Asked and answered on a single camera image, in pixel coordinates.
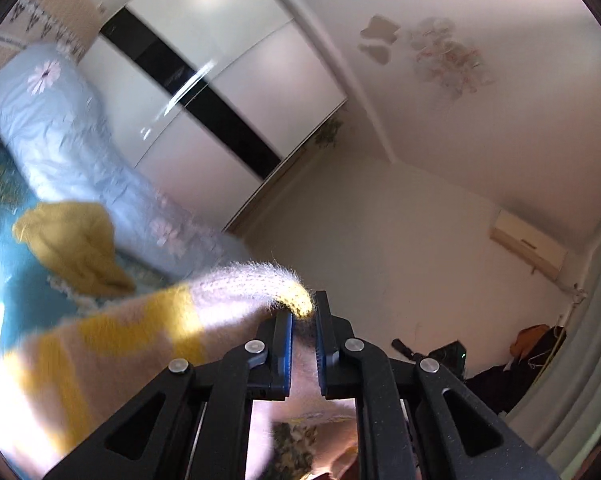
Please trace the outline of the light blue floral duvet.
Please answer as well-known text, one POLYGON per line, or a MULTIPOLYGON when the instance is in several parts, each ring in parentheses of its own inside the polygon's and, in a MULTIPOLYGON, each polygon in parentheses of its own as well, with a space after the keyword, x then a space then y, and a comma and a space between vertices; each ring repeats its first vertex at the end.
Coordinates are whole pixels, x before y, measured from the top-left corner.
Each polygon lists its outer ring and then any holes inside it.
POLYGON ((57 44, 32 44, 0 70, 0 139, 39 200, 101 204, 116 248, 174 281, 250 259, 125 162, 98 91, 57 44))

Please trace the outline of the fluffy pink yellow sweater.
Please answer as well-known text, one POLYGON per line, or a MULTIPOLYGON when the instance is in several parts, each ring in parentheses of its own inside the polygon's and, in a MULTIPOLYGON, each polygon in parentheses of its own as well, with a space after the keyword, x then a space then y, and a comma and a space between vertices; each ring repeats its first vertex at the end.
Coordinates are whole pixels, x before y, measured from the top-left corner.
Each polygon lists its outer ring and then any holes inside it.
POLYGON ((172 360, 218 360, 280 308, 313 313, 297 275, 240 263, 25 336, 0 356, 0 452, 42 478, 172 360))

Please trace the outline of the orange hanging garment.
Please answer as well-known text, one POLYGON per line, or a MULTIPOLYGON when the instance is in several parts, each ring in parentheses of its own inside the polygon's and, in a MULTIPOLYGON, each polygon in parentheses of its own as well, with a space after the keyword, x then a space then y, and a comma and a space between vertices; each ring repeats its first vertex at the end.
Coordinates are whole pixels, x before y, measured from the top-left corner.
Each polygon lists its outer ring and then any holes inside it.
POLYGON ((517 334, 514 343, 510 346, 510 356, 513 359, 525 358, 548 330, 550 330, 550 326, 547 324, 533 325, 521 330, 517 334))

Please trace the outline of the pale green curtain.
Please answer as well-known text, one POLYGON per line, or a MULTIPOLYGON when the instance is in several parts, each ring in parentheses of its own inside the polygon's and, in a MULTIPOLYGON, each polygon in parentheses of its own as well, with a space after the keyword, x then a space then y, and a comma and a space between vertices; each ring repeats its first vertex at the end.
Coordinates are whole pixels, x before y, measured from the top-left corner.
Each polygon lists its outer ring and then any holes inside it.
POLYGON ((538 382, 505 417, 563 479, 572 479, 601 437, 601 259, 577 324, 538 382))

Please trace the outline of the dark hanging clothes pile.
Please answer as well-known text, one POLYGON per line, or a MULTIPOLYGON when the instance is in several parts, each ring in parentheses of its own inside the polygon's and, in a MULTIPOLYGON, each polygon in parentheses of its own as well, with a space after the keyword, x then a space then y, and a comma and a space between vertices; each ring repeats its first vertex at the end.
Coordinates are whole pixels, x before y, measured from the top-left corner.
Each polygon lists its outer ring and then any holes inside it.
POLYGON ((550 326, 535 347, 523 359, 510 359, 465 378, 465 385, 495 414, 509 413, 560 350, 566 340, 564 327, 550 326))

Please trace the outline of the mustard yellow knit sweater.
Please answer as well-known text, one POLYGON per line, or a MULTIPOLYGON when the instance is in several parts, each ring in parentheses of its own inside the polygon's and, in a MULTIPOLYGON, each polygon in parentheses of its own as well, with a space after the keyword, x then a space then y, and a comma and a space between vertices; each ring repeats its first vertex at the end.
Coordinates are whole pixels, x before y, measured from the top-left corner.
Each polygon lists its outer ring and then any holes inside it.
POLYGON ((95 297, 132 294, 136 284, 116 262, 114 226, 99 203, 38 203, 14 223, 14 240, 73 290, 95 297))

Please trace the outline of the beige wall air conditioner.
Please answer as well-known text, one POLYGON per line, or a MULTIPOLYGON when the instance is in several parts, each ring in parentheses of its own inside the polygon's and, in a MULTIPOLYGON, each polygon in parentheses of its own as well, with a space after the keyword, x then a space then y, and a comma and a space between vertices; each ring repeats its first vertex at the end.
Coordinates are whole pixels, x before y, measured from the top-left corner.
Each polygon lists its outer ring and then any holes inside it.
POLYGON ((559 278, 567 250, 515 214, 501 209, 489 237, 550 281, 555 282, 559 278))

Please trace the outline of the green plant on wardrobe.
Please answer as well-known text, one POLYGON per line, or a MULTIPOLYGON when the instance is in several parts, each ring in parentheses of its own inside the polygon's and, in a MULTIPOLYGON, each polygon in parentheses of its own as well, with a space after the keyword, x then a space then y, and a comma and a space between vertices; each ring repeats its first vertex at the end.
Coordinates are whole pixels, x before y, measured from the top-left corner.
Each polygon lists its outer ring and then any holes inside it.
POLYGON ((339 118, 329 118, 314 135, 315 144, 318 148, 335 148, 337 146, 337 136, 343 122, 339 118))

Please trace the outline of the white black sliding wardrobe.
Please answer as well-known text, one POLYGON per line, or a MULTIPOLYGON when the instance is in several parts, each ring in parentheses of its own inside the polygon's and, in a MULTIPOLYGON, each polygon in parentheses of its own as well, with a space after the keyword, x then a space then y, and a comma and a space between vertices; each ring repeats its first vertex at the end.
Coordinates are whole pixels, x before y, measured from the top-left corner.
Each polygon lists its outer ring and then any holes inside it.
POLYGON ((81 60, 128 164, 227 226, 346 100, 279 0, 94 0, 81 60))

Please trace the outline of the teal floral bed sheet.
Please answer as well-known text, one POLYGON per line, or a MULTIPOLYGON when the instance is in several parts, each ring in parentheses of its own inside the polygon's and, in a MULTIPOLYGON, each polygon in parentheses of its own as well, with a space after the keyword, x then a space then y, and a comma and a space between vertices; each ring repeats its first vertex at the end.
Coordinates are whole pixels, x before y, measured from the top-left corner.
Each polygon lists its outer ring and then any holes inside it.
POLYGON ((29 333, 42 332, 66 318, 88 316, 109 304, 168 286, 162 274, 116 249, 116 262, 132 278, 136 290, 122 297, 80 294, 45 268, 28 247, 16 242, 14 223, 35 207, 35 198, 0 140, 0 353, 29 333))

